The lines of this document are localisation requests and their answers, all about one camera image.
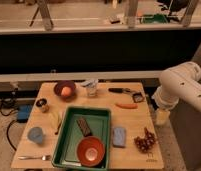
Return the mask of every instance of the black panel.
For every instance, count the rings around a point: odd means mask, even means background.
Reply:
[[[0,74],[161,70],[200,43],[201,30],[0,35]]]

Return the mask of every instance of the gray wall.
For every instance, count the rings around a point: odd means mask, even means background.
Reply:
[[[193,61],[201,67],[201,45],[195,53]],[[201,113],[180,101],[171,114],[170,120],[187,169],[201,168]]]

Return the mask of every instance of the power strip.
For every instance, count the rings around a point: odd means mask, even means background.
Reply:
[[[30,116],[32,105],[21,105],[17,114],[17,122],[26,123]]]

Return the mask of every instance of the fork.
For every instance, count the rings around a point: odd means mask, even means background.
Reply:
[[[19,156],[18,159],[20,160],[29,160],[29,159],[41,159],[44,161],[50,160],[51,155],[43,155],[43,156]]]

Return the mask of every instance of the wooden table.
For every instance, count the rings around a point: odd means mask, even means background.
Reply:
[[[69,102],[62,101],[54,94],[55,84],[43,83],[37,96],[37,99],[46,98],[48,100],[50,111],[57,110],[64,113],[68,106],[108,108],[111,110],[111,127],[123,126],[126,128],[126,148],[114,148],[112,143],[110,144],[110,169],[162,169],[164,167],[158,142],[151,150],[152,155],[148,155],[139,152],[133,141],[137,136],[144,137],[144,127],[155,133],[146,100],[138,103],[137,109],[122,109],[115,106],[115,103],[132,103],[132,98],[127,94],[108,92],[109,87],[121,87],[141,91],[145,95],[141,83],[99,83],[98,94],[94,98],[88,98],[85,88],[76,84],[77,97]],[[22,155],[39,156],[54,153],[58,135],[54,135],[47,115],[48,113],[41,113],[35,105],[33,106],[13,158],[12,168],[53,168],[51,161],[18,159],[18,156]],[[45,141],[40,146],[27,139],[29,129],[34,126],[42,127],[45,134]]]

